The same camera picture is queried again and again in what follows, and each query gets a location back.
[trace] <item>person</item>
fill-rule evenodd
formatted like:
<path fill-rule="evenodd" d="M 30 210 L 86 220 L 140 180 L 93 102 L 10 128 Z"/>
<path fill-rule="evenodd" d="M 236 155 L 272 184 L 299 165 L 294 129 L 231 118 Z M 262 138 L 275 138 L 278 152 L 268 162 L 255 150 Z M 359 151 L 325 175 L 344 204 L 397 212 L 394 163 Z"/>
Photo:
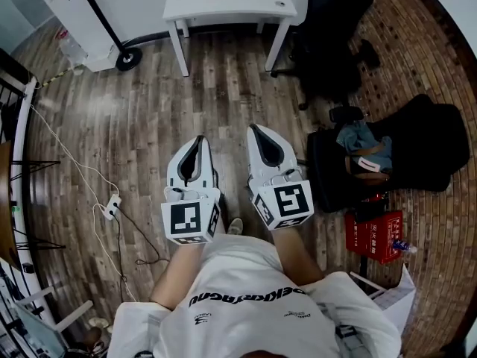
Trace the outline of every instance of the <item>person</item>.
<path fill-rule="evenodd" d="M 296 228 L 274 245 L 242 230 L 178 247 L 151 302 L 118 308 L 108 357 L 398 357 L 395 326 L 348 274 L 325 276 Z"/>

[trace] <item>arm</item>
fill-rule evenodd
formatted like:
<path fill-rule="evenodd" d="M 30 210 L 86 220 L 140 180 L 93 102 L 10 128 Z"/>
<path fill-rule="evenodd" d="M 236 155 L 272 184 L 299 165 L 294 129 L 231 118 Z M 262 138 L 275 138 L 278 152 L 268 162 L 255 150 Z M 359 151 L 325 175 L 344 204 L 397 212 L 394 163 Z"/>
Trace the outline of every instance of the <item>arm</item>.
<path fill-rule="evenodd" d="M 182 245 L 154 286 L 151 301 L 174 310 L 187 296 L 200 269 L 204 244 Z"/>
<path fill-rule="evenodd" d="M 296 285 L 315 283 L 325 277 L 318 264 L 306 251 L 296 228 L 273 230 L 271 234 L 283 272 Z"/>

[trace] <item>black cable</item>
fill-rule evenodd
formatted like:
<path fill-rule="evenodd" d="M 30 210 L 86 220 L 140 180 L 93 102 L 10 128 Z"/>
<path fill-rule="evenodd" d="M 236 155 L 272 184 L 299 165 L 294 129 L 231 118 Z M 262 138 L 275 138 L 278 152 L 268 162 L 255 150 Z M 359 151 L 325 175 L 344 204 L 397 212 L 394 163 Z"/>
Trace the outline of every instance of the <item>black cable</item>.
<path fill-rule="evenodd" d="M 116 220 L 116 223 L 118 223 L 119 273 L 121 274 L 121 277 L 119 278 L 119 292 L 121 293 L 121 304 L 122 304 L 124 302 L 124 298 L 122 296 L 122 282 L 126 279 L 126 277 L 124 276 L 124 273 L 122 271 L 122 261 L 121 261 L 121 224 L 119 224 L 119 220 L 118 218 L 115 217 L 113 211 L 110 211 L 110 214 Z"/>
<path fill-rule="evenodd" d="M 151 248 L 154 249 L 154 252 L 156 252 L 156 255 L 157 255 L 157 258 L 154 260 L 154 261 L 144 261 L 144 260 L 141 260 L 141 259 L 137 259 L 136 260 L 136 265 L 137 266 L 143 266 L 143 265 L 152 265 L 152 264 L 155 264 L 155 263 L 158 263 L 159 261 L 169 261 L 168 259 L 161 259 L 161 256 L 159 255 L 159 252 L 158 250 L 156 249 L 156 247 L 154 247 L 154 245 L 152 244 L 152 242 L 149 241 L 149 239 L 147 238 L 147 236 L 144 234 L 144 232 L 142 232 L 139 227 L 137 226 L 137 224 L 135 223 L 134 220 L 132 220 L 132 218 L 130 218 L 126 213 L 124 213 L 124 211 L 118 207 L 118 205 L 116 203 L 113 204 L 114 207 L 116 207 L 125 217 L 127 220 L 129 220 L 131 223 L 133 223 L 134 227 L 142 234 L 142 236 L 144 237 L 145 241 L 148 242 L 148 244 L 151 246 Z"/>

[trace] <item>water bottle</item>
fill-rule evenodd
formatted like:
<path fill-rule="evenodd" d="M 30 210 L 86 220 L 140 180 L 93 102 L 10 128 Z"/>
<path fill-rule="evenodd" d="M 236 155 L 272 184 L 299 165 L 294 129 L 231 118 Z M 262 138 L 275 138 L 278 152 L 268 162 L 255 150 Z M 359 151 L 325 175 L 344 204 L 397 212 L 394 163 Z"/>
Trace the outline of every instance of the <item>water bottle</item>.
<path fill-rule="evenodd" d="M 399 249 L 400 251 L 408 252 L 410 254 L 417 253 L 417 247 L 412 245 L 410 242 L 405 242 L 404 240 L 394 240 L 393 248 Z"/>

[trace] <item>red box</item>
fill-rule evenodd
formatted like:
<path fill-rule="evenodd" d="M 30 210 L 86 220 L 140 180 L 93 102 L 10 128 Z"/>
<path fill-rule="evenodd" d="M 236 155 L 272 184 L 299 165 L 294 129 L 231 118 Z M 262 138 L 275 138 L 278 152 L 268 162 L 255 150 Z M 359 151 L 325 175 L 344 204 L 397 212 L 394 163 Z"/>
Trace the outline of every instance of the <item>red box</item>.
<path fill-rule="evenodd" d="M 393 248 L 394 240 L 402 238 L 402 211 L 385 213 L 383 216 L 356 224 L 355 216 L 347 213 L 346 248 L 362 256 L 389 263 L 401 256 L 401 251 Z"/>

